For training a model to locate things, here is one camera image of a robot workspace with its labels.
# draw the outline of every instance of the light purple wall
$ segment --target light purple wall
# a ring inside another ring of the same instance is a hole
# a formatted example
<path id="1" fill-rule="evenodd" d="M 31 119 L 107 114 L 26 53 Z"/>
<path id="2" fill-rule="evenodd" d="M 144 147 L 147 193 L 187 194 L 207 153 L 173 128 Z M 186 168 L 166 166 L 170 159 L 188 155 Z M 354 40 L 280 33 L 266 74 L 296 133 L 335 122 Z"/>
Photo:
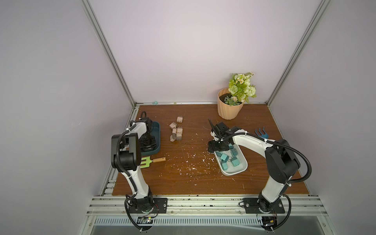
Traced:
<path id="1" fill-rule="evenodd" d="M 217 101 L 253 71 L 266 101 L 320 0 L 91 0 L 137 102 Z"/>
<path id="2" fill-rule="evenodd" d="M 376 2 L 332 1 L 271 110 L 338 234 L 375 234 Z"/>
<path id="3" fill-rule="evenodd" d="M 76 234 L 131 106 L 78 0 L 0 2 L 0 233 Z"/>

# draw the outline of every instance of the white bowl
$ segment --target white bowl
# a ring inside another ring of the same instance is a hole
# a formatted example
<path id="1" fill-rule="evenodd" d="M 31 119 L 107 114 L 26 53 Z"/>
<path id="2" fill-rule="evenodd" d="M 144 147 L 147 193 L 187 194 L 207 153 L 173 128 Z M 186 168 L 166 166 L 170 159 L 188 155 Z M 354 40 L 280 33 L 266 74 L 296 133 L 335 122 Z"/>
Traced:
<path id="1" fill-rule="evenodd" d="M 221 172 L 225 175 L 225 176 L 233 176 L 235 174 L 238 174 L 240 172 L 243 172 L 247 169 L 248 167 L 248 162 L 246 160 L 246 158 L 244 157 L 244 154 L 243 152 L 240 150 L 239 146 L 237 144 L 234 144 L 234 148 L 238 151 L 238 155 L 236 156 L 240 162 L 239 165 L 237 166 L 233 166 L 231 164 L 231 161 L 230 159 L 227 161 L 227 170 L 224 170 L 222 168 L 222 165 L 221 165 L 221 158 L 218 157 L 215 153 L 214 153 L 214 156 L 215 158 L 217 159 L 217 162 L 218 162 L 218 165 L 219 165 L 219 168 L 221 169 Z M 231 157 L 231 150 L 227 150 L 227 151 L 223 151 L 222 153 L 226 154 L 227 156 Z"/>

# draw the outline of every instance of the small blue object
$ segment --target small blue object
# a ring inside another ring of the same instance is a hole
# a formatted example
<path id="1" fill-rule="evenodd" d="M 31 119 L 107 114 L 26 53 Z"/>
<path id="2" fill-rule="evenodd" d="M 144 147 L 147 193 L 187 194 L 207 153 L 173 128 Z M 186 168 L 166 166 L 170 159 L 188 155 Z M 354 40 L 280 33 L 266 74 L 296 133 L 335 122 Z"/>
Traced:
<path id="1" fill-rule="evenodd" d="M 227 162 L 228 159 L 229 159 L 229 156 L 227 156 L 226 154 L 222 153 L 221 160 Z"/>
<path id="2" fill-rule="evenodd" d="M 231 159 L 231 164 L 232 164 L 233 166 L 238 166 L 238 165 L 240 165 L 240 161 L 238 160 L 237 157 L 233 157 L 233 158 Z"/>
<path id="3" fill-rule="evenodd" d="M 261 128 L 259 128 L 259 132 L 260 132 L 260 134 L 257 133 L 257 129 L 255 130 L 255 133 L 256 133 L 256 135 L 260 136 L 261 138 L 264 138 L 264 139 L 269 138 L 269 135 L 266 134 L 266 132 L 265 132 L 265 127 L 262 129 L 262 131 L 263 131 L 265 134 L 263 134 L 263 133 L 261 132 Z"/>
<path id="4" fill-rule="evenodd" d="M 227 167 L 227 162 L 222 161 L 221 165 L 222 165 L 222 169 L 223 169 L 224 171 L 228 169 L 228 167 Z"/>
<path id="5" fill-rule="evenodd" d="M 231 154 L 233 157 L 236 157 L 238 155 L 238 151 L 235 148 L 233 148 L 231 149 Z"/>

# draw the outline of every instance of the teal tray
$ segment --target teal tray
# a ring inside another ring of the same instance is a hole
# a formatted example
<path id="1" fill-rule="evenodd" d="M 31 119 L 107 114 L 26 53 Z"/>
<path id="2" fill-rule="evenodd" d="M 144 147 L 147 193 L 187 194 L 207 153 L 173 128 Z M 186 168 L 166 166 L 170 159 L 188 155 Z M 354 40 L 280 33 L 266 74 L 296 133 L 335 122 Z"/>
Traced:
<path id="1" fill-rule="evenodd" d="M 154 150 L 152 151 L 141 152 L 141 155 L 143 157 L 157 154 L 161 150 L 161 129 L 159 128 L 158 122 L 153 121 L 153 130 L 150 134 L 155 137 L 155 142 L 157 143 L 157 146 L 155 146 Z"/>

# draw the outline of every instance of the wooden table surface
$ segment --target wooden table surface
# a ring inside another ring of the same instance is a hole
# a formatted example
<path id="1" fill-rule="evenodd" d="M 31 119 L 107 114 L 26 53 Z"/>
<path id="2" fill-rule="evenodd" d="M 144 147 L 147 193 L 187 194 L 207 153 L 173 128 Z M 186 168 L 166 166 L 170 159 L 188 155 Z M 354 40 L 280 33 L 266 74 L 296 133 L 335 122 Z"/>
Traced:
<path id="1" fill-rule="evenodd" d="M 264 188 L 269 174 L 266 161 L 261 155 L 241 146 L 248 161 L 248 168 L 242 173 L 225 176 L 220 171 L 214 155 L 208 153 L 210 118 L 215 125 L 223 121 L 229 128 L 238 126 L 254 132 L 265 126 L 270 139 L 279 140 L 281 135 L 266 105 L 244 105 L 238 116 L 232 120 L 222 119 L 217 105 L 151 105 L 140 106 L 138 116 L 146 111 L 147 116 L 160 123 L 161 150 L 151 156 L 166 157 L 165 162 L 153 162 L 143 168 L 142 174 L 154 195 L 168 194 L 259 194 Z M 169 124 L 183 116 L 183 140 L 170 141 L 172 130 Z M 293 179 L 299 178 L 297 172 Z M 286 191 L 288 194 L 308 194 L 303 182 L 294 183 Z M 131 194 L 125 177 L 117 178 L 113 195 Z"/>

